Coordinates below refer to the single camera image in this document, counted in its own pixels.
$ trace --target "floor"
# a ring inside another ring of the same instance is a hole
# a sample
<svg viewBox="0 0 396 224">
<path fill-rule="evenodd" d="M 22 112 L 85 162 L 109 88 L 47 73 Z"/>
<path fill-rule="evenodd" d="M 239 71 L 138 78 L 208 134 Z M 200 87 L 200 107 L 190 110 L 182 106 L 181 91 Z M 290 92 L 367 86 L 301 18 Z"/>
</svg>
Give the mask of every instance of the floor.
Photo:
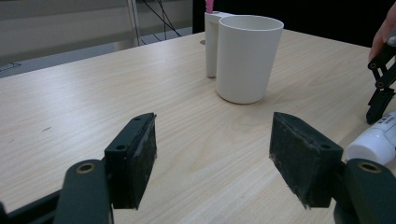
<svg viewBox="0 0 396 224">
<path fill-rule="evenodd" d="M 141 37 L 140 45 L 148 45 L 159 41 L 164 41 L 166 39 L 173 39 L 179 36 L 191 35 L 191 34 L 192 34 L 192 28 L 187 27 L 183 29 L 178 29 L 177 33 L 175 31 L 168 31 L 166 33 L 162 32 L 153 35 L 145 35 Z M 96 46 L 87 49 L 73 50 L 66 53 L 50 55 L 50 56 L 36 58 L 22 62 L 3 64 L 0 65 L 0 78 L 15 76 L 18 74 L 31 72 L 46 67 L 52 67 L 63 63 L 71 63 L 103 54 L 112 53 L 114 51 L 115 51 L 114 44 L 106 44 L 106 45 Z"/>
</svg>

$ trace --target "ceramic cup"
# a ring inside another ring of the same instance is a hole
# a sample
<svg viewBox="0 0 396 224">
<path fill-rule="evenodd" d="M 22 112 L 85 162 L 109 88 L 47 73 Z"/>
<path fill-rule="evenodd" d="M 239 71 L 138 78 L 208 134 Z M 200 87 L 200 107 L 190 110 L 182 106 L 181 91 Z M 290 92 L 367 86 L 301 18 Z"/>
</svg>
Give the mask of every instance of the ceramic cup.
<svg viewBox="0 0 396 224">
<path fill-rule="evenodd" d="M 252 104 L 264 97 L 284 24 L 268 17 L 205 14 L 206 75 L 225 100 Z"/>
</svg>

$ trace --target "robotic arm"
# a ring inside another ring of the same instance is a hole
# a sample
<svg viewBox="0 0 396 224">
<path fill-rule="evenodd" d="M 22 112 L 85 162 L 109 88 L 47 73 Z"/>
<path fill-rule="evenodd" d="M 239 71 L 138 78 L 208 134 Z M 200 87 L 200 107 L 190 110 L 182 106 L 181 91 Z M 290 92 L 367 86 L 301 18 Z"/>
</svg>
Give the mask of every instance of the robotic arm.
<svg viewBox="0 0 396 224">
<path fill-rule="evenodd" d="M 336 201 L 336 224 L 396 223 L 396 178 L 374 161 L 341 161 L 343 149 L 307 123 L 275 112 L 270 159 L 304 207 Z"/>
<path fill-rule="evenodd" d="M 137 210 L 157 155 L 155 117 L 131 119 L 102 160 L 71 166 L 60 190 L 10 213 L 0 203 L 0 223 L 109 224 L 113 208 Z"/>
<path fill-rule="evenodd" d="M 394 58 L 395 55 L 396 28 L 392 30 L 390 38 L 379 54 L 368 64 L 368 68 L 373 72 L 376 87 L 373 97 L 368 104 L 370 106 L 369 111 L 366 114 L 366 119 L 369 124 L 382 118 L 389 102 L 396 94 L 394 89 L 389 87 L 396 79 L 396 63 L 394 63 L 390 69 L 387 68 L 387 63 Z"/>
</svg>

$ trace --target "gray wall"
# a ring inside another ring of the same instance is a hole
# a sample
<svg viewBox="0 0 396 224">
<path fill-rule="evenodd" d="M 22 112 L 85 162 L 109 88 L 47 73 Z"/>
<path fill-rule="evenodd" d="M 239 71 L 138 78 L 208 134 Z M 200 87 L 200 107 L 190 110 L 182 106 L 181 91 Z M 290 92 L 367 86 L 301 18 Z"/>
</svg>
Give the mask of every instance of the gray wall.
<svg viewBox="0 0 396 224">
<path fill-rule="evenodd" d="M 157 1 L 147 2 L 161 13 Z M 163 23 L 142 2 L 136 8 L 134 20 L 127 0 L 0 2 L 0 64 L 122 40 L 137 46 L 137 30 L 157 33 Z M 192 0 L 163 0 L 163 8 L 176 28 L 192 25 Z"/>
</svg>

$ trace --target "white cylinder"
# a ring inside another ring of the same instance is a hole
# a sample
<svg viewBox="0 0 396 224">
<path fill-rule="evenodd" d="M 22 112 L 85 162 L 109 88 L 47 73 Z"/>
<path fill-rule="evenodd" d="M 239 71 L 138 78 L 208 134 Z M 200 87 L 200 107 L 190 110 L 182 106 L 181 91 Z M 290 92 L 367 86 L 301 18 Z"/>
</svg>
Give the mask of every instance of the white cylinder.
<svg viewBox="0 0 396 224">
<path fill-rule="evenodd" d="M 283 22 L 259 16 L 219 20 L 216 88 L 225 100 L 252 104 L 264 97 Z"/>
<path fill-rule="evenodd" d="M 232 15 L 218 11 L 205 13 L 205 59 L 208 77 L 215 77 L 217 73 L 219 20 Z"/>
<path fill-rule="evenodd" d="M 396 111 L 392 111 L 346 148 L 346 159 L 366 159 L 384 165 L 395 158 L 395 148 Z"/>
</svg>

